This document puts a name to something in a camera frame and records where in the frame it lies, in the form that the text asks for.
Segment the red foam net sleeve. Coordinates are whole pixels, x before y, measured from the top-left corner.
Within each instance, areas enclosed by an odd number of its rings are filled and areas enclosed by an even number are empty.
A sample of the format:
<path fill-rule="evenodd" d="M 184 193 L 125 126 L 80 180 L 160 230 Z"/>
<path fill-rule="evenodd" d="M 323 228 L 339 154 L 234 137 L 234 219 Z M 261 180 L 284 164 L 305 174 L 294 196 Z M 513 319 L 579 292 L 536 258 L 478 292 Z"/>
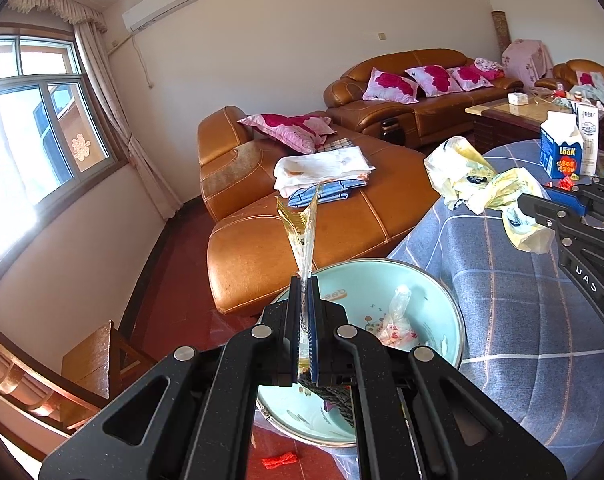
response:
<path fill-rule="evenodd" d="M 545 186 L 546 188 L 553 188 L 554 190 L 572 192 L 573 189 L 578 186 L 578 183 L 579 179 L 575 179 L 572 174 L 571 176 L 564 176 L 561 179 L 550 180 Z"/>

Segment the black foam net sleeve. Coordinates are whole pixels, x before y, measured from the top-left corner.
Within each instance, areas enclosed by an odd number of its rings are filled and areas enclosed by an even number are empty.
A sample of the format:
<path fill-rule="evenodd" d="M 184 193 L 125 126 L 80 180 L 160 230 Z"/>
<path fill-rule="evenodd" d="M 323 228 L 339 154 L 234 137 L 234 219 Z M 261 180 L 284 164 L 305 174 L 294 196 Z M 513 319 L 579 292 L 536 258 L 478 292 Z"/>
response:
<path fill-rule="evenodd" d="M 312 383 L 311 376 L 304 373 L 299 376 L 298 383 L 319 396 L 325 404 L 336 408 L 342 418 L 355 428 L 351 390 L 347 386 L 318 386 Z"/>

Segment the clear plastic bag red print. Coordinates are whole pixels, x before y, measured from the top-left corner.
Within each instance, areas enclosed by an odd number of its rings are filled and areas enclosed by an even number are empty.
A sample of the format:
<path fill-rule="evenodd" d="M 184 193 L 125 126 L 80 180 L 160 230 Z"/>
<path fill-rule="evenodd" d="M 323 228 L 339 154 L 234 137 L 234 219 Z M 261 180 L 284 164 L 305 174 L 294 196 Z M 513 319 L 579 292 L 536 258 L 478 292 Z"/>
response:
<path fill-rule="evenodd" d="M 415 348 L 419 338 L 407 317 L 410 298 L 410 289 L 406 285 L 398 285 L 387 313 L 379 320 L 368 316 L 365 330 L 374 334 L 385 346 L 406 351 Z"/>

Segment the white yellow bag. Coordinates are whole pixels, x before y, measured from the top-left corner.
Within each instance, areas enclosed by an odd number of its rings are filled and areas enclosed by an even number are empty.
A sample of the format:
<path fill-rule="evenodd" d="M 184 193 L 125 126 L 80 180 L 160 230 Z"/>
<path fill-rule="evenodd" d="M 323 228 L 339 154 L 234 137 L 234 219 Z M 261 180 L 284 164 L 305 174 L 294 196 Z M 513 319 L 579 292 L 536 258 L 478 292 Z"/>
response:
<path fill-rule="evenodd" d="M 448 209 L 465 205 L 474 214 L 492 209 L 502 215 L 507 237 L 522 252 L 550 252 L 555 232 L 536 223 L 518 205 L 522 194 L 548 197 L 526 168 L 496 171 L 463 136 L 453 136 L 424 160 L 432 188 Z"/>

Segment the gold clear wrapper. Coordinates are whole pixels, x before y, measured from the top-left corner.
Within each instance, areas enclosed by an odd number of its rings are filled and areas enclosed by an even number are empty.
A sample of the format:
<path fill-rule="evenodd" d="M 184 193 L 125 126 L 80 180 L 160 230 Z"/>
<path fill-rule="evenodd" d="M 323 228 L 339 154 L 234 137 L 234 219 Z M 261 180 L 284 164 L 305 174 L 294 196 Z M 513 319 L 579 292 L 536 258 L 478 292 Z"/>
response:
<path fill-rule="evenodd" d="M 298 312 L 298 370 L 299 376 L 308 373 L 313 384 L 318 382 L 317 330 L 315 323 L 315 300 L 317 286 L 312 281 L 314 247 L 317 223 L 317 198 L 300 210 L 293 210 L 279 197 L 276 198 L 277 213 L 288 237 L 296 260 L 298 274 L 289 287 L 288 299 Z"/>

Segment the light blue trash basin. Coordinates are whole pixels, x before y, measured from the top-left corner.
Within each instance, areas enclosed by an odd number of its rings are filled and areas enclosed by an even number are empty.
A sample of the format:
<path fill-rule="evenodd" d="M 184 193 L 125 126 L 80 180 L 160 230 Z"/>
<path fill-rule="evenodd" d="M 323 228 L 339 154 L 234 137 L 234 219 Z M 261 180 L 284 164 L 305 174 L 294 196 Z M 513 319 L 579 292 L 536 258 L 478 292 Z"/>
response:
<path fill-rule="evenodd" d="M 358 259 L 316 272 L 323 300 L 344 307 L 348 322 L 391 348 L 427 346 L 459 366 L 466 341 L 462 311 L 436 278 L 389 259 Z M 258 422 L 321 448 L 349 448 L 355 430 L 338 408 L 298 384 L 259 388 Z"/>

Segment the white milk carton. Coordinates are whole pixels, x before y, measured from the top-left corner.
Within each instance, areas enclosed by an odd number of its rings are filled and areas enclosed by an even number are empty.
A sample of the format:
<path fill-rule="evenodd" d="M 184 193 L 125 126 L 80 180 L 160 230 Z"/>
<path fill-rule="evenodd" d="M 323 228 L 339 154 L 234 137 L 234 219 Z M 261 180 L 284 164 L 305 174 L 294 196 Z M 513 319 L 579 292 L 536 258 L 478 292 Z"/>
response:
<path fill-rule="evenodd" d="M 599 142 L 599 110 L 587 102 L 574 102 L 576 124 L 583 140 L 582 176 L 594 177 L 597 171 Z"/>

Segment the wooden coffee table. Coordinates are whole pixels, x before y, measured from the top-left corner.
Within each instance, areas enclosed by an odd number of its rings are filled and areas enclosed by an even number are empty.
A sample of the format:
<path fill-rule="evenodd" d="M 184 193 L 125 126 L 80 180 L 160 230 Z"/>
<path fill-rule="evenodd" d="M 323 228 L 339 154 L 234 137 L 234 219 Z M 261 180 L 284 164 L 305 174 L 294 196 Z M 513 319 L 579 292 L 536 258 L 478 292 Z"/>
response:
<path fill-rule="evenodd" d="M 511 105 L 508 99 L 473 105 L 466 109 L 472 122 L 467 138 L 481 154 L 512 142 L 538 140 L 549 112 L 571 115 L 567 108 L 534 96 L 524 105 Z"/>

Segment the white tissue box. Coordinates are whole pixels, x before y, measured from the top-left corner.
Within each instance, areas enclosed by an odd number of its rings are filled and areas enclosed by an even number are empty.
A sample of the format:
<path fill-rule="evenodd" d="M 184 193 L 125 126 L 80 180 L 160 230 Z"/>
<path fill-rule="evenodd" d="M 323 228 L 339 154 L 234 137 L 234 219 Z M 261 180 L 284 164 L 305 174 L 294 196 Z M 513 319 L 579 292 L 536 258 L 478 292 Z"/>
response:
<path fill-rule="evenodd" d="M 509 92 L 507 101 L 510 106 L 526 106 L 529 104 L 529 96 L 520 91 Z"/>

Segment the pink cloth covered appliance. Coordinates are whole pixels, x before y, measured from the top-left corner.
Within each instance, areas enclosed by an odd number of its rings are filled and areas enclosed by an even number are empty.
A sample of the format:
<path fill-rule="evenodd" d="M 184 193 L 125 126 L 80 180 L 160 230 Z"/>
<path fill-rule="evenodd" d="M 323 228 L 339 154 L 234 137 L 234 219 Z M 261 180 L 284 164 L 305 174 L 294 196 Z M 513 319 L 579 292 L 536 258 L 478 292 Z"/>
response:
<path fill-rule="evenodd" d="M 517 39 L 502 54 L 505 75 L 533 88 L 540 79 L 551 77 L 552 59 L 541 40 Z"/>

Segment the brown leather chaise sofa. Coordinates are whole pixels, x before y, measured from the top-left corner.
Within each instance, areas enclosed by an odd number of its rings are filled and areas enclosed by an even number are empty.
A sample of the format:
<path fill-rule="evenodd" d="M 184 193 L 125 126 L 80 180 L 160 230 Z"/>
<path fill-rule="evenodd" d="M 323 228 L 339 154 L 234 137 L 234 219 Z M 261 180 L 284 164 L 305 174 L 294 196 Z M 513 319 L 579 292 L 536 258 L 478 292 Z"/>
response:
<path fill-rule="evenodd" d="M 338 128 L 336 139 L 352 141 L 374 167 L 367 185 L 312 214 L 293 209 L 274 188 L 288 148 L 244 125 L 244 116 L 225 106 L 197 131 L 201 196 L 215 222 L 206 263 L 221 314 L 256 315 L 288 287 L 306 228 L 314 230 L 315 269 L 384 257 L 438 198 L 421 153 Z"/>

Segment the tall woven floor lamp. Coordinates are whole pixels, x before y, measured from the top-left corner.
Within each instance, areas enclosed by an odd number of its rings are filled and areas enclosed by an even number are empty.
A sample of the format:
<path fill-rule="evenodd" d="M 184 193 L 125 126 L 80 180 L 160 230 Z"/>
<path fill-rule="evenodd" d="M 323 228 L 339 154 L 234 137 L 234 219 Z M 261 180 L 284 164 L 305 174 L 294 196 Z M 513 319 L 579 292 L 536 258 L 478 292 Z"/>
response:
<path fill-rule="evenodd" d="M 507 16 L 504 11 L 494 10 L 491 12 L 496 39 L 500 52 L 504 52 L 511 44 L 511 36 L 507 21 Z"/>

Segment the folded blue striped cloth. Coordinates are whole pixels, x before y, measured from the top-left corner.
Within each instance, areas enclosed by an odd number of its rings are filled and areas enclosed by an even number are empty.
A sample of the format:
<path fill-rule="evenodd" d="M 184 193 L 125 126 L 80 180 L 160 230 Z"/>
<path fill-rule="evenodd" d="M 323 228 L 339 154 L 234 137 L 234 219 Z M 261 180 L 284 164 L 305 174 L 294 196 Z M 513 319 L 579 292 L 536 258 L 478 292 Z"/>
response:
<path fill-rule="evenodd" d="M 305 208 L 314 197 L 317 198 L 320 204 L 347 200 L 353 190 L 366 188 L 367 185 L 367 180 L 346 179 L 319 183 L 309 188 L 300 188 L 288 198 L 288 206 L 290 208 Z"/>

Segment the pink floral pillow on chaise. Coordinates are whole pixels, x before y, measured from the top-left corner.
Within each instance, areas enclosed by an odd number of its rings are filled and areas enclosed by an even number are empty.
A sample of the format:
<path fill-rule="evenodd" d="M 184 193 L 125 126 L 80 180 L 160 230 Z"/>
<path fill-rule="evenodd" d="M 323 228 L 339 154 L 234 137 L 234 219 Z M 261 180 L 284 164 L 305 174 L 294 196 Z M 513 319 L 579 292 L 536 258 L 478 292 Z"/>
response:
<path fill-rule="evenodd" d="M 259 130 L 293 151 L 308 155 L 325 144 L 328 136 L 336 134 L 327 116 L 255 114 L 238 120 L 240 124 Z"/>

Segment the beige curtain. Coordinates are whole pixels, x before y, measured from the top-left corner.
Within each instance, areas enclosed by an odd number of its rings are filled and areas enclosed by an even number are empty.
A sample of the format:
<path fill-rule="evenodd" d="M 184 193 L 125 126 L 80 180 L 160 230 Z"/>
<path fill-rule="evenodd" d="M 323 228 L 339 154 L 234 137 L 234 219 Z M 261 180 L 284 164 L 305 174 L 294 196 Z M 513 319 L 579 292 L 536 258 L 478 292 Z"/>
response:
<path fill-rule="evenodd" d="M 73 26 L 75 43 L 93 92 L 118 138 L 127 161 L 136 169 L 140 182 L 163 220 L 174 217 L 183 207 L 176 193 L 152 162 L 134 135 L 120 99 L 104 38 L 108 30 L 104 16 L 75 0 L 8 0 L 9 9 L 23 14 L 48 12 Z"/>

